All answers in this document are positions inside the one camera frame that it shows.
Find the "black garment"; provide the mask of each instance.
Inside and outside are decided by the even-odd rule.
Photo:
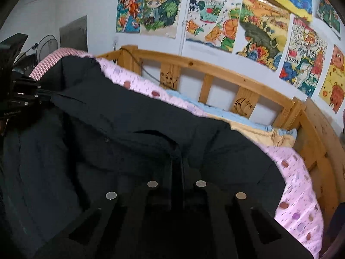
[[[57,92],[52,106],[8,125],[0,183],[13,239],[27,257],[107,192],[159,182],[172,159],[274,215],[284,180],[228,123],[113,84],[91,58],[61,59],[40,85]]]

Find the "wooden bed rail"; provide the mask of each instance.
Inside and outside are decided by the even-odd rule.
[[[246,118],[251,116],[260,96],[279,104],[282,110],[273,122],[273,126],[287,130],[292,128],[299,129],[297,137],[299,143],[296,142],[294,148],[304,159],[309,171],[315,167],[318,167],[320,171],[322,196],[319,198],[319,204],[324,214],[325,225],[328,225],[339,204],[335,176],[330,161],[327,158],[326,147],[313,123],[308,118],[305,112],[306,105],[303,102],[297,98],[290,99],[274,89],[234,71],[192,58],[139,50],[137,46],[123,46],[118,51],[109,52],[98,57],[116,60],[118,65],[139,75],[141,75],[143,60],[157,61],[161,63],[160,85],[173,90],[178,89],[182,68],[201,72],[204,74],[204,80],[199,95],[199,102],[204,104],[207,102],[215,77],[236,84],[239,86],[239,90],[229,111]]]

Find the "wall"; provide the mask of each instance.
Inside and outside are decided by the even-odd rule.
[[[73,20],[87,15],[87,34],[88,34],[88,49],[93,54],[101,54],[113,49],[114,43],[119,48],[122,45],[134,44],[141,49],[155,50],[167,53],[179,54],[183,56],[192,57],[196,59],[205,60],[207,62],[226,67],[238,73],[245,74],[259,82],[268,85],[275,90],[293,98],[294,96],[301,100],[306,99],[306,95],[294,88],[292,85],[279,79],[279,74],[283,61],[276,72],[271,71],[263,65],[254,63],[248,58],[243,58],[235,53],[226,53],[214,48],[207,47],[202,44],[193,42],[184,42],[184,17],[187,10],[189,0],[182,0],[180,17],[178,21],[177,37],[176,39],[156,37],[156,36],[141,36],[138,34],[115,33],[116,24],[116,10],[118,0],[20,0],[16,7],[11,12],[9,18],[6,20],[4,27],[0,31],[0,39],[5,39],[8,36],[17,33],[29,33],[29,39],[25,46],[30,47],[37,39],[46,34],[53,34],[57,39],[59,36],[59,28],[72,22]],[[312,99],[316,104],[327,114],[329,120],[335,131],[339,134],[343,128],[342,113],[345,108],[342,108],[335,115],[329,106],[318,97],[318,93],[322,87],[328,65],[331,60],[332,50],[336,44],[343,52],[345,52],[345,43],[340,42],[337,36],[328,28],[328,26],[315,16],[319,0],[313,0],[314,18],[311,23],[318,33],[328,42],[326,59],[324,62],[324,69],[319,80],[319,85],[314,92]],[[290,20],[290,28],[288,37],[291,34],[291,24],[293,15]],[[343,39],[345,40],[345,27],[341,27]],[[242,44],[235,42],[235,51],[242,48]],[[288,45],[285,47],[282,59],[285,59]],[[156,78],[159,78],[159,66],[156,63],[145,62],[145,68]],[[202,75],[195,73],[192,70],[183,71],[180,79],[180,92],[197,99],[201,89]],[[234,98],[237,87],[229,83],[215,79],[213,87],[210,92],[208,104],[214,105],[225,110],[229,109],[232,99]],[[274,103],[260,99],[259,104],[254,109],[251,120],[260,123],[271,123],[279,111],[279,106]]]

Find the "silver screw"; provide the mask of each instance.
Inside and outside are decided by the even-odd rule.
[[[243,192],[238,192],[236,194],[236,198],[238,198],[239,200],[245,200],[247,198],[247,195]]]
[[[147,186],[149,186],[150,188],[156,188],[158,186],[158,182],[152,180],[147,183]]]
[[[116,197],[117,197],[117,194],[116,194],[115,192],[109,192],[109,193],[106,194],[106,198],[107,198],[108,200],[113,200],[113,199],[115,199]]]
[[[200,188],[203,188],[206,186],[206,182],[204,180],[199,180],[195,184]]]

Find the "bed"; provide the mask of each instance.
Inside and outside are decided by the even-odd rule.
[[[305,103],[297,98],[290,99],[283,94],[253,79],[234,71],[207,62],[177,55],[141,50],[137,46],[123,46],[97,56],[116,60],[127,70],[141,75],[143,60],[161,63],[160,86],[177,90],[182,68],[190,68],[204,74],[199,102],[206,104],[214,78],[219,78],[239,86],[230,111],[250,118],[260,97],[265,97],[281,106],[281,111],[273,122],[273,127],[286,130],[297,129],[294,150],[303,159],[313,181],[313,190],[322,211],[324,226],[329,222],[339,205],[344,201],[345,153],[337,136],[321,111],[311,100]]]

